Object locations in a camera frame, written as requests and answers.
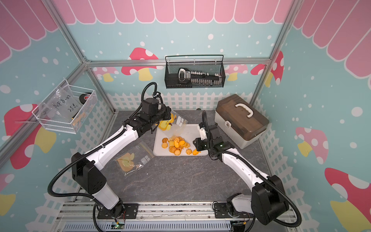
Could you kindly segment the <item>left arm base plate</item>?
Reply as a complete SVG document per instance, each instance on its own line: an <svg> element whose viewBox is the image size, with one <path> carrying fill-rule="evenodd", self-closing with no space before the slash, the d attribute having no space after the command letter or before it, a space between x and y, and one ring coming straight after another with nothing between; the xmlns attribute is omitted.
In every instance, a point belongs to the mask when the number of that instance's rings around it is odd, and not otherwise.
<svg viewBox="0 0 371 232"><path fill-rule="evenodd" d="M98 219L136 219L139 204L118 203L112 209L103 207L98 211Z"/></svg>

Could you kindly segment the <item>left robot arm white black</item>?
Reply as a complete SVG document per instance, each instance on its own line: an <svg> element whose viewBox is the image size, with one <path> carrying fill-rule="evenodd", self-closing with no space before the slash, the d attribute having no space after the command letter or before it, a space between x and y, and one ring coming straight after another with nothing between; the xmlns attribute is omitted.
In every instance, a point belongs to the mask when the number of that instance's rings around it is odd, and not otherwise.
<svg viewBox="0 0 371 232"><path fill-rule="evenodd" d="M111 137L94 149L76 153L71 163L59 171L50 181L47 192L50 196L64 198L82 196L92 199L98 206L122 213L122 200L107 184L101 172L105 165L123 148L134 142L148 131L154 132L161 121L171 119L171 108L163 102L157 83L147 84L141 94L140 106L128 117ZM69 169L72 177L86 193L57 193L53 190L57 180Z"/></svg>

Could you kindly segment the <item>clear ziploc bag of cookies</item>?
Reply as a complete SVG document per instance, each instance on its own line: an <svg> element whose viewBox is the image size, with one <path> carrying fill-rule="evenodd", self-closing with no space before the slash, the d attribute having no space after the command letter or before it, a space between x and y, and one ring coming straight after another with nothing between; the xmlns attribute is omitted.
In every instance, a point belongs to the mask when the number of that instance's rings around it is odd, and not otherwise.
<svg viewBox="0 0 371 232"><path fill-rule="evenodd" d="M116 159L124 177L131 176L138 170L142 169L154 158L153 151L146 143L141 142L131 150Z"/></svg>

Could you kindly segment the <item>ziploc bag with yellow snack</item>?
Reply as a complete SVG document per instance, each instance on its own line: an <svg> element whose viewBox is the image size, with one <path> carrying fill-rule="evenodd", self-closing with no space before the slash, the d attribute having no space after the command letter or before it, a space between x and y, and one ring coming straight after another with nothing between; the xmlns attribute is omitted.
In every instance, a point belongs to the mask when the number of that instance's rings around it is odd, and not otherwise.
<svg viewBox="0 0 371 232"><path fill-rule="evenodd" d="M158 128L162 131L170 131L182 129L188 124L188 121L176 111L171 111L171 118L163 120L158 124Z"/></svg>

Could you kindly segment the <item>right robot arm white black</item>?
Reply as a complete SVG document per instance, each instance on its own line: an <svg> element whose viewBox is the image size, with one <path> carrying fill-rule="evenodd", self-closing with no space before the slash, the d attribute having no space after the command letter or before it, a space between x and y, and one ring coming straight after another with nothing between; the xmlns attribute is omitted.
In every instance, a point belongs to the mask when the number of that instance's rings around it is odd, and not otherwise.
<svg viewBox="0 0 371 232"><path fill-rule="evenodd" d="M295 203L286 195L282 180L270 176L252 165L228 141L223 141L218 126L209 125L207 113L202 112L199 124L200 137L193 141L197 151L208 152L211 160L218 160L230 167L249 187L251 195L236 193L227 200L228 213L232 217L240 214L252 215L267 225L272 221L296 228L302 223L302 216Z"/></svg>

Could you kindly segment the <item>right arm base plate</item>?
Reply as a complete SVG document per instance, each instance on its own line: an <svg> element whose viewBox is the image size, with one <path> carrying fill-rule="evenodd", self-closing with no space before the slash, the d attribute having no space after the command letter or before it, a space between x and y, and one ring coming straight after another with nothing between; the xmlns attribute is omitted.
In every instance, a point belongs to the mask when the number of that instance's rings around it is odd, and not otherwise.
<svg viewBox="0 0 371 232"><path fill-rule="evenodd" d="M250 219L252 214L246 212L238 212L229 203L219 203L214 201L212 203L212 210L214 211L215 218L243 218Z"/></svg>

